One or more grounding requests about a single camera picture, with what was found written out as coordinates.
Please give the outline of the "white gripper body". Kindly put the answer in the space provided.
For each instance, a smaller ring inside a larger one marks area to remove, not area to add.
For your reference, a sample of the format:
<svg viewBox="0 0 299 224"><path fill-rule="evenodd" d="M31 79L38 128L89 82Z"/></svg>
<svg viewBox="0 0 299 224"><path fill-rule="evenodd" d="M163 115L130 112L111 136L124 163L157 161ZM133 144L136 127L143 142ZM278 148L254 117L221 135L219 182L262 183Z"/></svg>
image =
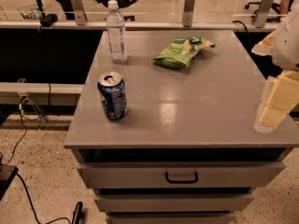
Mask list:
<svg viewBox="0 0 299 224"><path fill-rule="evenodd" d="M299 5L281 21L272 41L273 64L283 70L299 70Z"/></svg>

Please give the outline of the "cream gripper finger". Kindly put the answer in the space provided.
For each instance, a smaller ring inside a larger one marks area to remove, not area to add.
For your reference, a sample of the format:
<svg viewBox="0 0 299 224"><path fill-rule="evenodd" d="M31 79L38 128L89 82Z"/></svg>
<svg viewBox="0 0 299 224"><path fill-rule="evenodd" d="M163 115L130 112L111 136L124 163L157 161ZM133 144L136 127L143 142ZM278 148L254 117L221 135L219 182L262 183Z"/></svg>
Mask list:
<svg viewBox="0 0 299 224"><path fill-rule="evenodd" d="M287 70L277 77L269 77L263 85L254 130L258 133L273 132L298 104L298 72Z"/></svg>
<svg viewBox="0 0 299 224"><path fill-rule="evenodd" d="M271 54L272 42L275 35L275 31L267 35L262 41L257 43L251 50L253 54L259 56L267 56Z"/></svg>

